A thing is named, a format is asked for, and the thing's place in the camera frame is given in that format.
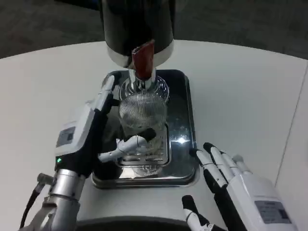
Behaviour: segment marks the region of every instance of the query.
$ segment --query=stainless steel tray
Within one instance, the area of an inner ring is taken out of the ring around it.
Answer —
[[[128,78],[128,71],[115,72],[121,74],[120,82]],[[170,98],[167,103],[166,143],[163,150],[162,164],[157,164],[152,170],[142,167],[140,161],[124,163],[98,163],[92,181],[98,188],[117,187],[174,187],[190,184],[198,170],[198,165],[189,155],[189,150],[195,148],[192,104],[187,77],[178,70],[157,70],[169,86]],[[114,131],[119,130],[117,110],[108,115]],[[105,131],[113,139],[118,134]]]

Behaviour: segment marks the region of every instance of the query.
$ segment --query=floor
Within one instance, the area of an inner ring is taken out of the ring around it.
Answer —
[[[177,0],[176,39],[308,59],[308,0]],[[98,11],[54,0],[0,0],[0,58],[104,40]]]

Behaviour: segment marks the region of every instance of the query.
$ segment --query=black cable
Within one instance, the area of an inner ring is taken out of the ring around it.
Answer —
[[[19,227],[20,229],[25,226],[25,221],[26,221],[26,217],[28,215],[28,212],[29,212],[30,208],[32,207],[32,205],[34,204],[34,202],[35,202],[36,198],[38,197],[39,193],[40,192],[33,190],[32,194],[29,198],[29,201],[26,205],[23,217],[21,218],[20,227]]]

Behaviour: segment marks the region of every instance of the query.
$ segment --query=clear glass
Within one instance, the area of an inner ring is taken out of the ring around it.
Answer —
[[[135,135],[147,128],[153,128],[156,132],[153,140],[136,150],[137,154],[153,154],[162,147],[166,117],[164,100],[146,91],[128,96],[119,105],[119,118],[125,136]]]

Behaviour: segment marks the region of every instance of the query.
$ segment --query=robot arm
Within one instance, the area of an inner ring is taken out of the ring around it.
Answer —
[[[38,178],[38,185],[26,206],[20,230],[75,230],[80,206],[78,201],[94,162],[97,159],[102,162],[114,161],[126,155],[128,151],[146,145],[156,136],[154,130],[149,128],[135,136],[117,141],[116,150],[100,154],[107,114],[113,105],[117,105],[113,99],[113,89],[116,84],[116,75],[107,76],[96,99],[87,102],[60,131],[55,150],[55,175],[54,177],[41,175]],[[49,195],[44,199],[42,208],[29,226],[24,227],[27,213],[45,184],[51,186]]]
[[[271,181],[251,173],[241,156],[233,159],[214,145],[192,150],[229,231],[296,231]],[[192,231],[221,230],[198,214],[191,196],[182,199]]]

